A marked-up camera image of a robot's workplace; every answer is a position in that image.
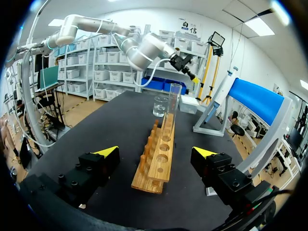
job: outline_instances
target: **ceiling light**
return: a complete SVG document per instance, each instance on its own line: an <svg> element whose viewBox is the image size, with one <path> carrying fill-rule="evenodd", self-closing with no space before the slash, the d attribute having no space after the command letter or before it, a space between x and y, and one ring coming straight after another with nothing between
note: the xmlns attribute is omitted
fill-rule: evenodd
<svg viewBox="0 0 308 231"><path fill-rule="evenodd" d="M245 22L245 24L253 29L253 31L255 31L259 36L275 34L261 18L252 19L248 22Z"/></svg>
<svg viewBox="0 0 308 231"><path fill-rule="evenodd" d="M63 19L53 19L48 26L62 26L63 22Z"/></svg>
<svg viewBox="0 0 308 231"><path fill-rule="evenodd" d="M271 2L271 7L277 13L278 18L284 26L289 25L291 18L280 2L274 0Z"/></svg>
<svg viewBox="0 0 308 231"><path fill-rule="evenodd" d="M308 90L308 83L306 83L305 81L300 80L300 84L302 85L303 88Z"/></svg>

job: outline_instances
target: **blue panel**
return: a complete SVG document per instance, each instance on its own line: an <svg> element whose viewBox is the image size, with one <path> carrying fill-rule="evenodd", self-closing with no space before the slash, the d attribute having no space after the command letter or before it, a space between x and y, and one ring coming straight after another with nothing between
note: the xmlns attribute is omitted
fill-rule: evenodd
<svg viewBox="0 0 308 231"><path fill-rule="evenodd" d="M256 113L268 125L274 121L284 99L273 91L238 78L229 95Z"/></svg>

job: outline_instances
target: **wooden test tube rack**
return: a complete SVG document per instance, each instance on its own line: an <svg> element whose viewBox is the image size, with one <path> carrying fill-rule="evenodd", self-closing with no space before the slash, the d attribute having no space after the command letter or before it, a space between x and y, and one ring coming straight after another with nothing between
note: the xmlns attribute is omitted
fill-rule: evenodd
<svg viewBox="0 0 308 231"><path fill-rule="evenodd" d="M165 120L166 116L164 117L162 128L165 123L171 124L171 121ZM174 126L169 139L164 139L168 141L164 141L162 139L162 129L158 128L157 125L158 120L155 121L151 135L148 137L148 142L140 157L140 163L131 186L149 193L161 194L164 182L169 182L170 179Z"/></svg>

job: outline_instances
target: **black table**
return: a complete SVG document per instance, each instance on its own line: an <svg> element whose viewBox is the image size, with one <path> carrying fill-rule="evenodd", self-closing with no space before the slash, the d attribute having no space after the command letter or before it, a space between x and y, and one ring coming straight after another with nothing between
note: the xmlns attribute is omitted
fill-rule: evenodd
<svg viewBox="0 0 308 231"><path fill-rule="evenodd" d="M194 133L199 115L179 110L175 123L175 146L169 183L161 195L131 188L140 155L157 117L154 97L126 91L99 108L67 132L33 166L31 174L46 173L57 180L59 173L74 168L78 156L119 146L121 163L104 188L98 188L83 210L118 225L135 228L174 228L211 230L222 224L231 212L218 196L206 196L204 184L190 164L193 146L225 152L236 165L242 161L228 134L215 137ZM218 129L215 116L207 124Z"/></svg>

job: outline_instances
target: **blue bin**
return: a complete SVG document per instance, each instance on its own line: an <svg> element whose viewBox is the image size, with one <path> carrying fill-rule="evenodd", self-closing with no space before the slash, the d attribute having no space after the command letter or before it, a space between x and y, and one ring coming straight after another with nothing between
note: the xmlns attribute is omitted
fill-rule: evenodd
<svg viewBox="0 0 308 231"><path fill-rule="evenodd" d="M149 80L149 78L150 77L142 78L141 84L142 85L145 84ZM164 82L165 82L165 80L163 78L153 77L152 81L146 87L152 88L152 89L157 89L157 90L162 90L164 88Z"/></svg>
<svg viewBox="0 0 308 231"><path fill-rule="evenodd" d="M164 91L170 91L170 86L171 83L177 83L177 84L181 84L182 85L182 91L181 91L181 95L185 95L186 92L186 85L182 82L178 82L178 81L174 81L174 80L166 80L165 81L165 85L164 85Z"/></svg>
<svg viewBox="0 0 308 231"><path fill-rule="evenodd" d="M67 52L76 50L76 44L69 44L67 47Z"/></svg>
<svg viewBox="0 0 308 231"><path fill-rule="evenodd" d="M54 49L53 55L54 57L57 57L59 55L59 48Z"/></svg>
<svg viewBox="0 0 308 231"><path fill-rule="evenodd" d="M60 49L59 49L59 55L65 54L65 49L66 49L66 46L60 47Z"/></svg>

